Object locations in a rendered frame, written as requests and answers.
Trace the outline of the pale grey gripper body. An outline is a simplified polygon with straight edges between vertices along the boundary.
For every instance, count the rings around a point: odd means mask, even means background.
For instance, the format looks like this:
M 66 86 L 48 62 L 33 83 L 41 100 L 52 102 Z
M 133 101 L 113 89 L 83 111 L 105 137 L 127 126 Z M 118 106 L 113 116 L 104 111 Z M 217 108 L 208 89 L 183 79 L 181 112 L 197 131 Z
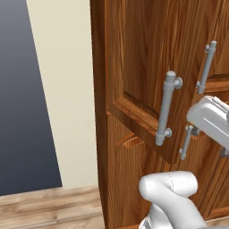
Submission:
M 186 119 L 229 150 L 229 105 L 225 102 L 218 97 L 204 96 L 189 109 Z

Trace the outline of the small wooden cabinet door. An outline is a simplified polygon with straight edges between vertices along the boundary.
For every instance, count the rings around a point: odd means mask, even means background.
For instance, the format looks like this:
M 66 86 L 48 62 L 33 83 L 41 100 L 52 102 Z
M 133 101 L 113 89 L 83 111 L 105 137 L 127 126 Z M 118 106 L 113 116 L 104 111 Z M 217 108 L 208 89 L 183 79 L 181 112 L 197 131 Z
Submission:
M 107 120 L 108 210 L 106 229 L 137 229 L 150 204 L 140 196 L 146 174 L 187 170 L 180 159 L 167 163 L 109 112 Z
M 191 200 L 205 219 L 210 218 L 217 195 L 228 174 L 229 157 L 221 156 L 222 149 L 218 143 L 208 138 L 207 149 L 203 152 L 201 167 L 197 173 L 198 192 Z

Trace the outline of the large wooden cabinet door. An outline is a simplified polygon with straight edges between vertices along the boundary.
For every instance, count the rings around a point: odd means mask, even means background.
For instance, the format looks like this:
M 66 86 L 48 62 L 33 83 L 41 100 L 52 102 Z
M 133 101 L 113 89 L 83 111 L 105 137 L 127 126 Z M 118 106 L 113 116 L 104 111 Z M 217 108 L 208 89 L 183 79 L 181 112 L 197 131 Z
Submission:
M 202 53 L 198 80 L 201 79 L 207 54 L 206 44 L 216 41 L 216 52 L 211 62 L 205 90 L 195 89 L 191 103 L 194 105 L 205 95 L 216 96 L 229 105 L 229 0 L 205 0 L 207 9 L 200 37 Z
M 164 160 L 173 163 L 199 75 L 205 0 L 107 0 L 109 110 Z M 172 136 L 155 143 L 165 75 L 182 87 L 168 116 Z

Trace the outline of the brown wooden cabinet carcass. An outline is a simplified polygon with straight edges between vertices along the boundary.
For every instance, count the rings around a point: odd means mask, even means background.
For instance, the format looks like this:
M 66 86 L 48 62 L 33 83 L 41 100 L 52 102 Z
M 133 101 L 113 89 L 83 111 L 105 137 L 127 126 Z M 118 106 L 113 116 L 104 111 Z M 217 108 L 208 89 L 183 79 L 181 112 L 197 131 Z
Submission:
M 108 64 L 106 62 L 106 1 L 107 0 L 89 0 L 98 154 L 98 186 L 105 225 L 108 210 L 108 153 L 106 113 L 109 112 L 111 115 L 113 115 L 109 110 Z M 185 115 L 185 126 L 186 125 L 188 125 L 188 122 Z M 183 128 L 183 135 L 179 150 L 182 148 L 184 143 L 186 135 L 185 126 Z M 197 177 L 197 173 L 201 167 L 203 152 L 207 149 L 208 138 L 209 136 L 204 132 L 200 132 L 197 136 L 192 135 L 186 153 L 186 158 L 184 160 L 181 160 L 181 155 L 178 150 L 176 160 L 180 159 L 186 166 L 188 166 L 188 169 L 184 171 L 191 171 Z M 216 204 L 210 213 L 210 218 L 206 220 L 229 217 L 229 165 L 227 168 L 228 174 L 223 182 L 223 187 L 217 195 Z

